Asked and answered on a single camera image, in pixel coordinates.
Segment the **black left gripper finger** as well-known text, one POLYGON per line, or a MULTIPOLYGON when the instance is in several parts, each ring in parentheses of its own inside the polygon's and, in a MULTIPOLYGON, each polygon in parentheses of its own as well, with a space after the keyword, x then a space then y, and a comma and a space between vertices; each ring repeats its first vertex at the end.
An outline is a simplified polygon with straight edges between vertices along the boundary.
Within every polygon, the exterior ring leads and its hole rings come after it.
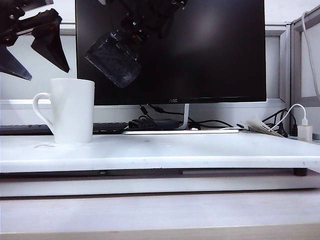
POLYGON ((56 67, 68 73, 70 71, 70 67, 63 51, 60 38, 60 28, 35 28, 32 30, 31 34, 34 37, 31 48, 56 67))
POLYGON ((0 46, 0 72, 30 81, 32 75, 28 70, 8 51, 0 46))

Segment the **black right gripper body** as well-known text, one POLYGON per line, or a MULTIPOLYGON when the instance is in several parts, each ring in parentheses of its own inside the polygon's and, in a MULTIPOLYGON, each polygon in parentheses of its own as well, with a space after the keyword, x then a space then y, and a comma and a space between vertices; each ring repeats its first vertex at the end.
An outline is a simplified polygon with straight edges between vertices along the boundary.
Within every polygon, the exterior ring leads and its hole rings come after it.
POLYGON ((185 9, 186 0, 121 0, 127 11, 120 29, 134 35, 157 35, 166 38, 173 25, 175 13, 185 9))

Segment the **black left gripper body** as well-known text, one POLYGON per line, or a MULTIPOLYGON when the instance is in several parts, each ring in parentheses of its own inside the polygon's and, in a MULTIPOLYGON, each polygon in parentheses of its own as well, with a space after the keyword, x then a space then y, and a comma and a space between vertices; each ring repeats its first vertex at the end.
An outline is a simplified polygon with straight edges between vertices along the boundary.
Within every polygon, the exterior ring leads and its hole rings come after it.
POLYGON ((0 2, 0 44, 14 45, 18 36, 48 26, 53 30, 59 26, 62 18, 55 9, 40 12, 35 16, 21 19, 27 11, 51 5, 52 0, 2 0, 0 2))

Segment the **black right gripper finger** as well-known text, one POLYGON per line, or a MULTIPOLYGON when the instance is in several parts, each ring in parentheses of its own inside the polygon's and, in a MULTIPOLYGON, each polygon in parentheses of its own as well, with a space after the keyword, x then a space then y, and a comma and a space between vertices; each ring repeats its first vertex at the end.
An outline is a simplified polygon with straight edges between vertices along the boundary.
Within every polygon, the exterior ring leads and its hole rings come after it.
POLYGON ((132 32, 124 29, 118 29, 115 32, 111 32, 110 37, 120 42, 135 42, 137 40, 132 32))
POLYGON ((150 35, 139 35, 139 34, 133 34, 132 35, 132 41, 135 45, 141 46, 146 43, 150 39, 150 35))

